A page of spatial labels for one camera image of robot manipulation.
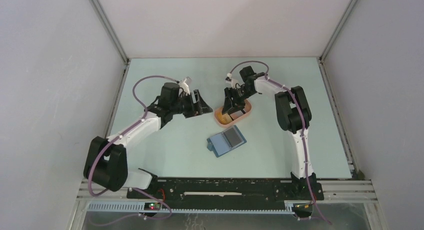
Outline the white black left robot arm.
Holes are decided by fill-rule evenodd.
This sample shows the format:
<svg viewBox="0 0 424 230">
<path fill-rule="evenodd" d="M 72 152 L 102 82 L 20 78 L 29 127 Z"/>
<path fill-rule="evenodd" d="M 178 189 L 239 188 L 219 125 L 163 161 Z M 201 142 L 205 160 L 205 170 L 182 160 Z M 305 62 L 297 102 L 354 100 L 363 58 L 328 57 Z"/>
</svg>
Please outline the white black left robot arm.
<svg viewBox="0 0 424 230">
<path fill-rule="evenodd" d="M 174 115 L 191 118 L 212 112 L 197 89 L 190 92 L 187 84 L 167 82 L 160 95 L 130 126 L 107 138 L 92 139 L 83 175 L 109 191 L 138 188 L 145 198 L 153 198 L 158 192 L 153 174 L 143 169 L 129 170 L 128 151 L 162 129 Z"/>
</svg>

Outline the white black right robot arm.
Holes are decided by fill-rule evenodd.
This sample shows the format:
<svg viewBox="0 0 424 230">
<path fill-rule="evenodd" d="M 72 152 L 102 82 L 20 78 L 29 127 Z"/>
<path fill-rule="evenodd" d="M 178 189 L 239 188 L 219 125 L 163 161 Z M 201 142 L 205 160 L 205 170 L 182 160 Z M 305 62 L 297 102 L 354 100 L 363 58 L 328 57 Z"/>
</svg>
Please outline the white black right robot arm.
<svg viewBox="0 0 424 230">
<path fill-rule="evenodd" d="M 244 110 L 246 100 L 255 94 L 265 94 L 275 103 L 276 118 L 280 128 L 290 132 L 294 144 L 291 194 L 297 199 L 304 199 L 311 192 L 311 185 L 316 181 L 309 158 L 308 133 L 312 113 L 302 87 L 288 88 L 272 80 L 266 72 L 256 73 L 251 66 L 239 72 L 242 84 L 226 75 L 229 84 L 224 89 L 222 115 L 231 115 Z"/>
</svg>

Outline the blue card holder wallet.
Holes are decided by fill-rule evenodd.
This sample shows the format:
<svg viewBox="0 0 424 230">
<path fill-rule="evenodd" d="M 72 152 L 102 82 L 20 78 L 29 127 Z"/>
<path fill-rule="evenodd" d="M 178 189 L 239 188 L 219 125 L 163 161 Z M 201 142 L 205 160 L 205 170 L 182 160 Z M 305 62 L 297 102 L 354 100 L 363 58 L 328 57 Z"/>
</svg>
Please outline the blue card holder wallet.
<svg viewBox="0 0 424 230">
<path fill-rule="evenodd" d="M 206 140 L 207 146 L 206 147 L 209 151 L 213 152 L 214 155 L 217 158 L 219 158 L 219 157 L 231 152 L 232 150 L 242 146 L 243 144 L 247 143 L 247 140 L 245 139 L 245 137 L 243 136 L 243 134 L 241 133 L 239 128 L 236 125 L 234 125 L 234 127 L 238 131 L 239 136 L 242 138 L 242 142 L 239 145 L 237 145 L 233 148 L 229 145 L 229 143 L 227 142 L 227 140 L 225 139 L 225 137 L 223 135 L 223 132 L 227 129 L 207 138 L 207 140 Z"/>
</svg>

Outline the pink oval tray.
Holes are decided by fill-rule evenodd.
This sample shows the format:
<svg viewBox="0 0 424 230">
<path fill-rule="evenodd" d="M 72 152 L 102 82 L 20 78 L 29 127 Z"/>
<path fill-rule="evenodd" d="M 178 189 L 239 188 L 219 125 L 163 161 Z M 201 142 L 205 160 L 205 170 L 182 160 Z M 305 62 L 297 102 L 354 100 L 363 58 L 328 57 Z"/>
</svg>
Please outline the pink oval tray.
<svg viewBox="0 0 424 230">
<path fill-rule="evenodd" d="M 220 108 L 216 109 L 214 111 L 214 113 L 213 113 L 213 116 L 214 116 L 214 119 L 215 119 L 216 123 L 219 126 L 221 126 L 222 128 L 229 128 L 230 126 L 233 126 L 233 125 L 237 124 L 238 122 L 240 122 L 241 120 L 243 120 L 246 117 L 248 117 L 250 115 L 251 110 L 252 110 L 252 105 L 251 105 L 251 103 L 248 100 L 245 100 L 244 103 L 245 103 L 244 110 L 246 111 L 246 114 L 243 115 L 243 116 L 241 116 L 240 118 L 233 119 L 233 121 L 231 123 L 227 124 L 227 125 L 223 125 L 223 124 L 219 123 L 218 122 L 218 119 L 217 119 L 217 114 L 219 112 L 221 113 L 223 107 L 220 107 Z"/>
</svg>

